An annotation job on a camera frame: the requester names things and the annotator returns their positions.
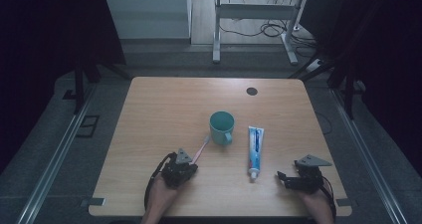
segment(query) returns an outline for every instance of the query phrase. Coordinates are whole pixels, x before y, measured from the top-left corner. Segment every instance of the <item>metal frame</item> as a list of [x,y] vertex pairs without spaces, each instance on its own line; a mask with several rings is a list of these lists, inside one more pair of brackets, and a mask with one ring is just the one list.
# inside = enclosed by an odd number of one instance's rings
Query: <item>metal frame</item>
[[221,4],[217,0],[215,4],[215,31],[212,61],[220,62],[220,20],[227,18],[237,19],[274,19],[290,20],[286,34],[282,34],[283,45],[288,53],[290,63],[298,64],[298,58],[290,43],[292,32],[296,25],[303,0],[297,0],[294,6],[290,5],[254,5],[254,4]]

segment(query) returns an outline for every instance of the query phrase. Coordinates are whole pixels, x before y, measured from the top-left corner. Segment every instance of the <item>floor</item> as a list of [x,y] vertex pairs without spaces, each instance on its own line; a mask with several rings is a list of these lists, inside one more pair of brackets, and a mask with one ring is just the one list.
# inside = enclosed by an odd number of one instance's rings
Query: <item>floor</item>
[[[238,24],[240,21],[228,22]],[[212,24],[210,21],[202,23],[210,26]],[[198,20],[192,24],[193,31],[197,26],[195,24],[201,22]],[[235,29],[229,24],[222,23],[222,26],[228,25],[228,29]],[[241,31],[254,32],[248,29]],[[192,43],[197,43],[193,45],[123,42],[127,66],[119,67],[132,76],[268,79],[286,78],[298,68],[289,64],[283,46],[279,46],[280,39],[268,40],[263,37],[257,38],[263,39],[262,42],[252,42],[249,38],[242,41],[246,38],[241,36],[230,40],[233,34],[222,34],[222,41],[226,45],[222,47],[221,64],[215,65],[212,63],[212,40],[209,38],[209,32],[206,34],[208,35],[192,34]],[[303,57],[298,56],[300,64],[308,59],[307,56],[312,51],[309,48],[304,51]],[[86,201],[89,201],[94,193],[130,85],[130,81],[104,67],[99,66],[99,69],[102,74],[101,82],[95,85],[86,84],[87,91],[93,91],[92,102],[87,107],[86,114],[100,117],[97,129],[90,138],[71,139],[60,169],[53,175],[49,188],[44,191],[45,200],[42,199],[44,201],[39,203],[34,219],[27,223],[111,223],[116,220],[138,223],[140,220],[140,217],[93,217],[86,205]],[[356,96],[353,102],[355,120],[347,119],[341,109],[341,92],[329,89],[325,83],[328,76],[329,71],[306,82],[306,87],[353,209],[349,217],[338,218],[337,223],[422,223],[422,179],[394,141],[367,111],[359,96]],[[72,73],[57,80],[55,95],[45,112],[19,153],[0,176],[0,219],[3,223],[15,223],[22,217],[23,210],[31,202],[30,197],[34,197],[35,187],[40,184],[40,177],[63,143],[64,134],[75,119],[75,104],[73,101],[63,100],[63,94],[73,88]],[[358,133],[353,132],[354,128],[357,128]],[[86,131],[78,128],[74,134],[86,134]],[[394,214],[403,214],[403,217],[394,218]],[[292,220],[259,217],[250,220],[205,221],[167,218],[163,219],[162,223],[186,224],[199,221],[293,223]]]

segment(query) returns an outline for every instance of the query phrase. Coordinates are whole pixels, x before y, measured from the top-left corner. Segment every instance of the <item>toothpaste tube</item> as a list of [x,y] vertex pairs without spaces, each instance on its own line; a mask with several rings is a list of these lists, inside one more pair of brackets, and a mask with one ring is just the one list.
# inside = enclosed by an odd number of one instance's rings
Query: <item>toothpaste tube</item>
[[249,173],[253,181],[260,173],[261,147],[263,145],[264,129],[249,126]]

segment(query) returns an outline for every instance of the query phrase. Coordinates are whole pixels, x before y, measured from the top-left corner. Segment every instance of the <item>metal bracket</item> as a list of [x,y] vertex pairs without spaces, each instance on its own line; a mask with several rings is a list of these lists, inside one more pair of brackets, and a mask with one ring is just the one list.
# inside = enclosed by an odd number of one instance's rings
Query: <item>metal bracket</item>
[[297,165],[302,165],[302,166],[332,166],[332,164],[330,162],[327,162],[325,160],[322,160],[318,157],[312,156],[310,154],[308,154],[307,156],[305,156],[304,158],[302,158],[301,160],[298,160]]
[[105,198],[93,197],[93,198],[84,199],[81,203],[81,207],[104,206],[105,204],[106,204]]
[[179,148],[179,151],[177,152],[177,157],[176,157],[176,164],[187,163],[191,161],[192,161],[192,158],[183,150],[183,148]]

